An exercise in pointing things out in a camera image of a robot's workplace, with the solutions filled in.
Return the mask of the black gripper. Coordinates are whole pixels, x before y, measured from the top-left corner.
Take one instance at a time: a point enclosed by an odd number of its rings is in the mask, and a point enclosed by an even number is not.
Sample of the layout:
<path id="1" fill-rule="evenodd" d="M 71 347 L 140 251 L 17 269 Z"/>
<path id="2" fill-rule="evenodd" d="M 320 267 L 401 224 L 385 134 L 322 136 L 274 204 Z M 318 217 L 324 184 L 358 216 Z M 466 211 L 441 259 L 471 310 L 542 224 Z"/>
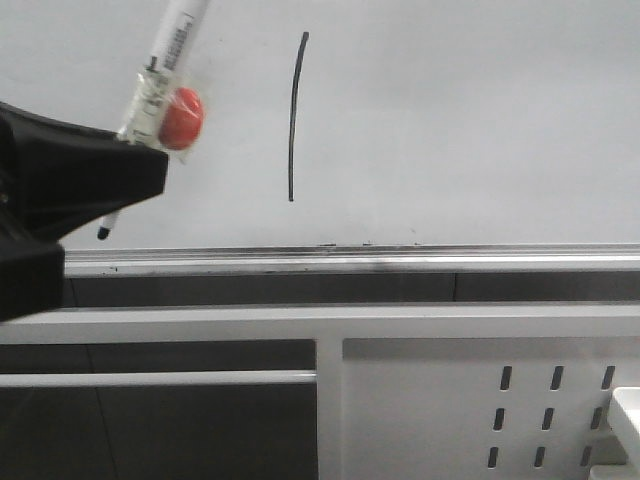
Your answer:
<path id="1" fill-rule="evenodd" d="M 1 319 L 63 303 L 61 239 L 163 193 L 166 153 L 1 106 Z"/>

